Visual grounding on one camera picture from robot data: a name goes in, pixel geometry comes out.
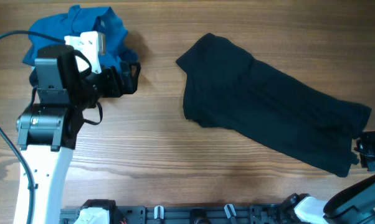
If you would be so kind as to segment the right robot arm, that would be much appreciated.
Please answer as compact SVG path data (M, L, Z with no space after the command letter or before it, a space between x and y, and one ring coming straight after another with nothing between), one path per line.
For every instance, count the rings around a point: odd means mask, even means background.
M356 140L361 167L375 171L375 131ZM278 223L375 224L375 174L342 190L328 201L293 194L279 207Z

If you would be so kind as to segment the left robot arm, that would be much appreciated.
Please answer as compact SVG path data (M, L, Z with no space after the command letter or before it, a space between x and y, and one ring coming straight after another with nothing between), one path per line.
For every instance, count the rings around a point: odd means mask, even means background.
M37 85L31 102L16 123L22 156L14 223L58 223L65 177L73 158L77 135L88 108L98 108L100 98L119 98L137 90L141 65L121 62L93 72L79 71L76 58L87 61L71 45L49 45L37 52L33 74Z

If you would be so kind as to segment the black polo shirt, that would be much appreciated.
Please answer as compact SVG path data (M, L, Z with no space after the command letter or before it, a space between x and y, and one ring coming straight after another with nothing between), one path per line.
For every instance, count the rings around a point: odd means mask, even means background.
M317 91L210 33L176 62L186 73L186 119L232 129L338 177L358 164L351 144L370 107Z

